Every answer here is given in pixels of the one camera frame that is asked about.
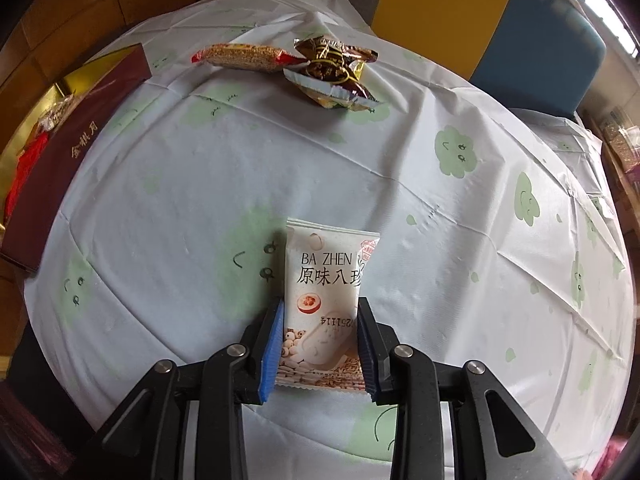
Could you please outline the white Ba Zhen packet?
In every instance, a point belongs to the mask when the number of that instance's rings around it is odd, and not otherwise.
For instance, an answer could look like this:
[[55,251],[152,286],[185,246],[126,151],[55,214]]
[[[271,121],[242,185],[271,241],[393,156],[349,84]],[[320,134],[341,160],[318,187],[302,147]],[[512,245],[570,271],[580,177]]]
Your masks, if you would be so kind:
[[364,269],[380,236],[286,220],[284,326],[277,384],[364,389],[357,309]]

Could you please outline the brown gold foil packet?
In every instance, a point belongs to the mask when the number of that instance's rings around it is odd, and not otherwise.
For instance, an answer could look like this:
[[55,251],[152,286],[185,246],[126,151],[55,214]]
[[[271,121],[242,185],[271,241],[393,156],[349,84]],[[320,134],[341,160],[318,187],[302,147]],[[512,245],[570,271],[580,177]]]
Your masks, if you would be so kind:
[[344,44],[331,36],[296,40],[294,47],[306,58],[302,65],[285,68],[285,78],[314,102],[330,110],[374,110],[381,102],[361,82],[364,66],[378,60],[378,52]]

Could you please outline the red-end rice cracker bar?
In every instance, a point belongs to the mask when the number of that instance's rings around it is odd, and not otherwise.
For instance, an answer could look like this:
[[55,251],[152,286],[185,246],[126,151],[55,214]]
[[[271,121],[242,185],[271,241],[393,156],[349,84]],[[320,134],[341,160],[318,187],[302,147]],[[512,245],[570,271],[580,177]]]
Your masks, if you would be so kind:
[[191,56],[193,64],[208,63],[235,70],[277,73],[287,67],[307,63],[306,58],[292,55],[283,49],[259,44],[212,44]]

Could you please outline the long red snack packet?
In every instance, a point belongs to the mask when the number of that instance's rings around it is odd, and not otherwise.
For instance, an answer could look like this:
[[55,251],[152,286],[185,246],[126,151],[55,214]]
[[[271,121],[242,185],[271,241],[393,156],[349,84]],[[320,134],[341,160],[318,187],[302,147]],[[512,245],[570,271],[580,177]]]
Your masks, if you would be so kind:
[[49,142],[49,133],[42,132],[27,144],[22,154],[17,159],[16,173],[4,202],[4,223],[11,219],[17,200],[20,198],[22,189],[29,178],[35,164],[40,159],[41,154]]

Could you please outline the white pastry packet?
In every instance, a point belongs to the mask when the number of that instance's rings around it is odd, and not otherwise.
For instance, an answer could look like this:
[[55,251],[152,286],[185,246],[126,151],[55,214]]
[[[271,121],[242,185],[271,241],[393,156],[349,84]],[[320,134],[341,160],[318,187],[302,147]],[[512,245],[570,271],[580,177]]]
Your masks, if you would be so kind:
[[76,94],[70,94],[62,100],[54,102],[38,118],[37,126],[41,132],[53,131],[68,115],[79,100]]

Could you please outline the white green-cloud tablecloth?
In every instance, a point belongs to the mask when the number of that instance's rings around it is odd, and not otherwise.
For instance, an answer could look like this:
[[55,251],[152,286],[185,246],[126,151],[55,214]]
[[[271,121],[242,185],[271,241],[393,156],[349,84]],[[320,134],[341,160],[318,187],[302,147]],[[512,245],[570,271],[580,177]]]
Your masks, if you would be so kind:
[[[191,56],[331,36],[378,52],[374,110]],[[626,394],[634,285],[599,140],[511,112],[375,37],[347,0],[207,0],[117,40],[151,67],[100,132],[25,286],[53,375],[99,427],[160,359],[207,358],[279,283],[289,218],[380,234],[361,291],[433,360],[478,359],[570,469]]]

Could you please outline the wooden side shelf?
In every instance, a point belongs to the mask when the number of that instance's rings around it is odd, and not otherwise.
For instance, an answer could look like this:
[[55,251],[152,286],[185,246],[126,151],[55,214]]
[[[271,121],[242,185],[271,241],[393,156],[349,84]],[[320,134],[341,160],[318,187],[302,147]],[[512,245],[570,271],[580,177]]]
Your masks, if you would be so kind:
[[586,108],[580,116],[602,140],[601,158],[623,232],[639,238],[639,127],[619,106],[600,120]]

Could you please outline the grey yellow blue chair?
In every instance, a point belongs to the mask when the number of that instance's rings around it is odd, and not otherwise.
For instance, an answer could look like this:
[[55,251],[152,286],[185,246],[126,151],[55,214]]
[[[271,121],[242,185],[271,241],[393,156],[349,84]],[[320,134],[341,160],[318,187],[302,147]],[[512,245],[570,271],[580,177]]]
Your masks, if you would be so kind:
[[375,35],[510,108],[572,116],[606,47],[574,0],[349,0]]

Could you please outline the maroon gold gift box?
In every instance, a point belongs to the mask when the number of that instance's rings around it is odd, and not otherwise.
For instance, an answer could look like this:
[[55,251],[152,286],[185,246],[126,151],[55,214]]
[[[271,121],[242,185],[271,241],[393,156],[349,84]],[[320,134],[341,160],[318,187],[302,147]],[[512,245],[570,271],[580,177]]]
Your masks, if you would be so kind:
[[141,44],[118,49],[63,78],[79,100],[49,133],[1,242],[1,257],[36,272],[58,207],[89,148],[122,101],[151,77]]

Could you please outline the window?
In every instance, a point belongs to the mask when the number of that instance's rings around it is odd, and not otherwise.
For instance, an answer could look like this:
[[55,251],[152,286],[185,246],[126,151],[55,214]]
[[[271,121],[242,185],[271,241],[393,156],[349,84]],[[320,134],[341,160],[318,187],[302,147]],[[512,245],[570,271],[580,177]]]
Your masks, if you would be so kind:
[[639,39],[611,0],[578,0],[597,15],[598,19],[616,38],[622,49],[636,62],[639,61]]

